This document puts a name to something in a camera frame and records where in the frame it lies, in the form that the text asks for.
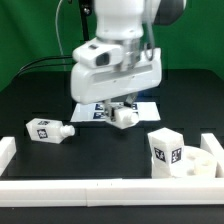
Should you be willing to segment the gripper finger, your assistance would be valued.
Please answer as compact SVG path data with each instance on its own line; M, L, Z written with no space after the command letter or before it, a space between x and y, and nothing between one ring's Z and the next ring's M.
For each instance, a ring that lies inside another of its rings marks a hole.
M109 118L112 122L115 121L114 108L111 105L111 100L107 99L103 101L104 106L104 114L107 118Z
M124 105L125 105L126 107L131 108L131 107L133 106L133 104L134 104L136 98L137 98L137 93L131 93L131 94L129 94L129 95L127 96L126 100L124 101Z

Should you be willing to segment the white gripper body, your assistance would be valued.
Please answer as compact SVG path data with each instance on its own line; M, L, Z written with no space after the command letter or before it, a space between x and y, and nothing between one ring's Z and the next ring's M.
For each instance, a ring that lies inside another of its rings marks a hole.
M152 61L142 53L136 66L127 71L77 63L71 72L71 96L76 102L90 104L157 87L161 79L161 49L156 48Z

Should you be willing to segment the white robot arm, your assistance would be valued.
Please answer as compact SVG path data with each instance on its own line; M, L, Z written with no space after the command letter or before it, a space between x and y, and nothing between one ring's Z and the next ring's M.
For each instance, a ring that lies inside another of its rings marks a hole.
M120 129L138 123L137 94L162 79L161 50L152 26L174 23L187 0L94 0L96 37L73 51L71 96L101 102L106 121Z

